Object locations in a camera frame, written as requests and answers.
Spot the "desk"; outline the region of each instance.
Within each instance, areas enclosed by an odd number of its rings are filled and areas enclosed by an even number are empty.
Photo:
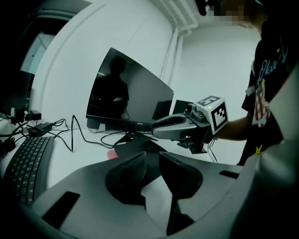
[[[83,130],[83,135],[88,141],[100,142],[101,137],[108,133],[94,134],[89,130]],[[71,145],[71,132],[61,133],[60,136]],[[114,134],[105,138],[105,143],[114,144],[124,134]],[[75,170],[87,165],[108,160],[107,153],[110,149],[96,144],[84,142],[79,130],[73,131],[74,152],[70,152],[61,139],[56,138],[54,148],[49,164],[49,175],[47,181],[47,188],[52,187],[60,180],[67,177]],[[16,148],[9,152],[6,157],[0,162],[0,174],[3,177],[5,170],[17,151],[18,147],[24,142],[24,139],[17,141]],[[180,154],[195,159],[201,159],[211,162],[208,154],[192,155],[188,149],[179,147],[175,141],[158,140],[155,141],[158,145],[169,152]],[[142,195],[146,197],[146,208],[148,214],[166,232],[170,207],[171,207],[171,193],[162,177],[157,178],[142,189]]]

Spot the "monitor screen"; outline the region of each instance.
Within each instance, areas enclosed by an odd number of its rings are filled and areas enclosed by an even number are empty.
[[[152,124],[169,115],[173,91],[139,63],[111,48],[96,76],[87,117]]]

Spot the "keyboard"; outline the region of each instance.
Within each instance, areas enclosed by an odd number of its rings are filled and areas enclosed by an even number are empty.
[[[11,159],[4,181],[15,198],[30,206],[46,191],[48,165],[54,137],[27,138]]]

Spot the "person's arm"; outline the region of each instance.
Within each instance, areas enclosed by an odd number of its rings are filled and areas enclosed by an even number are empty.
[[[248,137],[252,123],[252,114],[246,117],[228,122],[220,131],[215,134],[215,138],[224,140],[242,141]]]

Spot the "person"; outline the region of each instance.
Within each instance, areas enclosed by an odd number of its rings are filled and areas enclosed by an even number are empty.
[[[115,56],[110,64],[110,74],[95,79],[90,100],[90,114],[121,119],[129,101],[128,86],[120,74],[125,70],[126,60]]]
[[[247,116],[228,122],[215,135],[219,139],[247,140],[238,165],[244,165],[250,156],[260,155],[283,140],[269,103],[298,59],[298,33],[292,29],[295,24],[287,8],[281,10],[286,4],[287,1],[278,0],[223,0],[214,6],[215,15],[230,15],[239,25],[257,28],[261,34],[242,105]]]

